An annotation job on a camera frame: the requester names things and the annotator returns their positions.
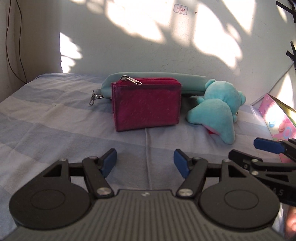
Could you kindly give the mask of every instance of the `wallet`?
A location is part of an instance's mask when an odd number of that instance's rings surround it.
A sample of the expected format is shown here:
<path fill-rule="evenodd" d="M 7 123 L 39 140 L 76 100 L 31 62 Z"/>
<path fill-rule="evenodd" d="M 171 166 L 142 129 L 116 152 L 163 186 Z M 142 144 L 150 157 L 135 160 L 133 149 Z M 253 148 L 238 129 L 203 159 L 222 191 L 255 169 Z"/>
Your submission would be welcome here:
<path fill-rule="evenodd" d="M 181 83 L 171 77 L 131 78 L 112 83 L 116 131 L 179 123 Z"/>

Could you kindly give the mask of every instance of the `colorful box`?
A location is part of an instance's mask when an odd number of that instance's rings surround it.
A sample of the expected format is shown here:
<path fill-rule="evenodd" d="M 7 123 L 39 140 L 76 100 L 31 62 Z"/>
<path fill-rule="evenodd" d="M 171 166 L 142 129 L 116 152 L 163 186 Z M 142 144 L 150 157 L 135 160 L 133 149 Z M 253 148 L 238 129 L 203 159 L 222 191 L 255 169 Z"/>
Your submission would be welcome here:
<path fill-rule="evenodd" d="M 259 111 L 272 135 L 273 140 L 296 138 L 296 111 L 277 98 L 266 94 Z M 293 162 L 283 154 L 279 155 L 282 163 Z"/>

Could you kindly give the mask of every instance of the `light green pouch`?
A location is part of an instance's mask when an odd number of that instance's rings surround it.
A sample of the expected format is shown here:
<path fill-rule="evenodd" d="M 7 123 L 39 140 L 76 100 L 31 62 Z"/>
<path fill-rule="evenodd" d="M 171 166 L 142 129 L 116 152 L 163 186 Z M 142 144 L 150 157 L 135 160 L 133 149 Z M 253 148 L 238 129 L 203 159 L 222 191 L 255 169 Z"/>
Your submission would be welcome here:
<path fill-rule="evenodd" d="M 205 84 L 208 78 L 205 76 L 191 74 L 177 74 L 165 72 L 120 72 L 109 75 L 102 83 L 101 89 L 93 90 L 93 95 L 90 105 L 93 105 L 94 100 L 100 98 L 109 99 L 112 97 L 111 83 L 117 82 L 121 76 L 127 75 L 131 78 L 147 78 L 147 77 L 171 77 L 178 80 L 182 85 L 182 94 L 191 94 L 203 96 L 205 93 Z"/>

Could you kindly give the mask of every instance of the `plush toy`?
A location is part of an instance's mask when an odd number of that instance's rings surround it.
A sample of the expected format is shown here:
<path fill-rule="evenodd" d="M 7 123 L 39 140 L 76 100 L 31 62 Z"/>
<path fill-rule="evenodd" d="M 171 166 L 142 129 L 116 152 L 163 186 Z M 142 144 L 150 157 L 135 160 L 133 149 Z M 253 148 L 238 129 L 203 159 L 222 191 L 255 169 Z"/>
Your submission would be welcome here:
<path fill-rule="evenodd" d="M 237 111 L 246 102 L 245 95 L 226 81 L 209 80 L 204 97 L 198 97 L 198 105 L 187 113 L 192 124 L 202 124 L 227 143 L 235 140 L 234 125 Z"/>

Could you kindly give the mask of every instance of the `bed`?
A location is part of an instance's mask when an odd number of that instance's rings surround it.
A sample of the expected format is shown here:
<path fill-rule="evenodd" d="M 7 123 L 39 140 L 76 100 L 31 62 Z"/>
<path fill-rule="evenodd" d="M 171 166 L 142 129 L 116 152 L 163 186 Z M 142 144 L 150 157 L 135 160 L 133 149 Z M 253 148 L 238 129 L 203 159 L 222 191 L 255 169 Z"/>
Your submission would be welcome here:
<path fill-rule="evenodd" d="M 0 238 L 15 229 L 8 203 L 15 191 L 60 158 L 70 163 L 88 156 L 101 156 L 110 148 L 118 153 L 116 166 L 107 178 L 118 189 L 177 190 L 183 182 L 173 163 L 180 148 L 188 156 L 200 156 L 221 163 L 232 149 L 280 162 L 276 154 L 254 148 L 256 137 L 271 139 L 259 111 L 241 106 L 235 123 L 236 141 L 223 143 L 200 125 L 185 120 L 192 99 L 183 98 L 180 123 L 117 133 L 111 101 L 96 100 L 91 92 L 106 76 L 44 74 L 0 103 Z M 72 178 L 85 188 L 83 178 Z M 205 187 L 217 183 L 209 178 Z M 274 223 L 283 232 L 283 209 Z"/>

